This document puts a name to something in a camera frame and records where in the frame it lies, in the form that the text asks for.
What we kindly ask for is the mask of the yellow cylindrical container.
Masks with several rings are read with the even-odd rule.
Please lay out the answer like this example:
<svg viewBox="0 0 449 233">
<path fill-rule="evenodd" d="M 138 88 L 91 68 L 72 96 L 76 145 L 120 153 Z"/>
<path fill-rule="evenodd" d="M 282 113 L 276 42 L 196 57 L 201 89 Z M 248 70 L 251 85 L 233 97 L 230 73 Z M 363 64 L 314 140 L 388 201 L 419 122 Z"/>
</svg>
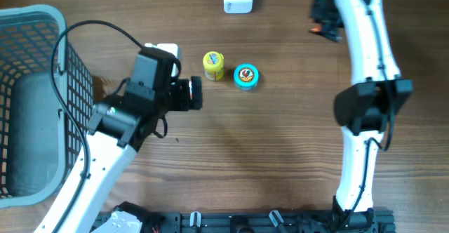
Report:
<svg viewBox="0 0 449 233">
<path fill-rule="evenodd" d="M 210 51 L 203 57 L 203 68 L 206 78 L 219 81 L 224 76 L 224 56 L 216 51 Z"/>
</svg>

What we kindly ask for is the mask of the teal tin can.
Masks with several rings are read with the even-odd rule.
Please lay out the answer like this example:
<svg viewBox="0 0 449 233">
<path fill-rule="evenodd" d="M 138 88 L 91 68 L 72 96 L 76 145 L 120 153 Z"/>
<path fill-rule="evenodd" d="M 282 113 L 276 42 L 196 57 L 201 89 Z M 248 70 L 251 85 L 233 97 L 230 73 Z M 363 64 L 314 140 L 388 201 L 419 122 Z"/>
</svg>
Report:
<svg viewBox="0 0 449 233">
<path fill-rule="evenodd" d="M 242 91 L 251 91 L 257 87 L 260 73 L 256 66 L 243 63 L 234 70 L 234 84 Z"/>
</svg>

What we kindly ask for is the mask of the red snack box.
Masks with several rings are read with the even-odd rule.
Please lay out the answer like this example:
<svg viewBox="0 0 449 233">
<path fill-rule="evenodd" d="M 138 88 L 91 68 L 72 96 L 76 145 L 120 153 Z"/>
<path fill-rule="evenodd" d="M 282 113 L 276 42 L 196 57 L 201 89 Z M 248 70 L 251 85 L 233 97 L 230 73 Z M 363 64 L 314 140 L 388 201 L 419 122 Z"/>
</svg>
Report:
<svg viewBox="0 0 449 233">
<path fill-rule="evenodd" d="M 193 100 L 193 82 L 189 81 L 189 99 Z"/>
</svg>

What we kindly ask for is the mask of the red silver foil packet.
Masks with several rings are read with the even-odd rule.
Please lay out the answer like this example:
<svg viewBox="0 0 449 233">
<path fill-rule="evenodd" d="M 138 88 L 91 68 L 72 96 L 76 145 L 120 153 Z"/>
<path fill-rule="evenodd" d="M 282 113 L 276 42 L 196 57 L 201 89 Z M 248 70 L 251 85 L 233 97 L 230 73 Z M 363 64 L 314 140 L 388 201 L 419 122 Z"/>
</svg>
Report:
<svg viewBox="0 0 449 233">
<path fill-rule="evenodd" d="M 324 31 L 322 30 L 322 26 L 317 25 L 309 30 L 312 34 L 324 35 Z"/>
</svg>

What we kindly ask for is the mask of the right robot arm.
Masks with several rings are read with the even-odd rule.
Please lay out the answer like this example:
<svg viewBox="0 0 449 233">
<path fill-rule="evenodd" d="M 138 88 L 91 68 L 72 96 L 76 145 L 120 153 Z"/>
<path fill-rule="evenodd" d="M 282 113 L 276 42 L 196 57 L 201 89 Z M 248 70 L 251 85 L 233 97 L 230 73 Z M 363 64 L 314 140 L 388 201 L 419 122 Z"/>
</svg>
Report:
<svg viewBox="0 0 449 233">
<path fill-rule="evenodd" d="M 394 232 L 391 212 L 373 207 L 378 152 L 391 145 L 396 115 L 413 92 L 391 50 L 382 0 L 314 0 L 310 31 L 331 41 L 347 35 L 351 85 L 335 96 L 333 111 L 342 131 L 340 183 L 328 211 L 298 216 L 305 232 Z"/>
</svg>

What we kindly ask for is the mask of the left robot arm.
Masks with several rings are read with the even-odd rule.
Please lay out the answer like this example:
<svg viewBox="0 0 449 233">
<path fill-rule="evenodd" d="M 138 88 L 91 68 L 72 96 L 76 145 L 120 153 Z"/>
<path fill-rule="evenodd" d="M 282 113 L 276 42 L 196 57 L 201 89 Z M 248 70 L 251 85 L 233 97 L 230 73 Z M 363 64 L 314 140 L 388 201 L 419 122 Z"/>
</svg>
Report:
<svg viewBox="0 0 449 233">
<path fill-rule="evenodd" d="M 89 232 L 119 176 L 169 111 L 202 108 L 201 79 L 181 79 L 177 44 L 145 44 L 123 95 L 96 104 L 86 145 L 37 232 Z"/>
</svg>

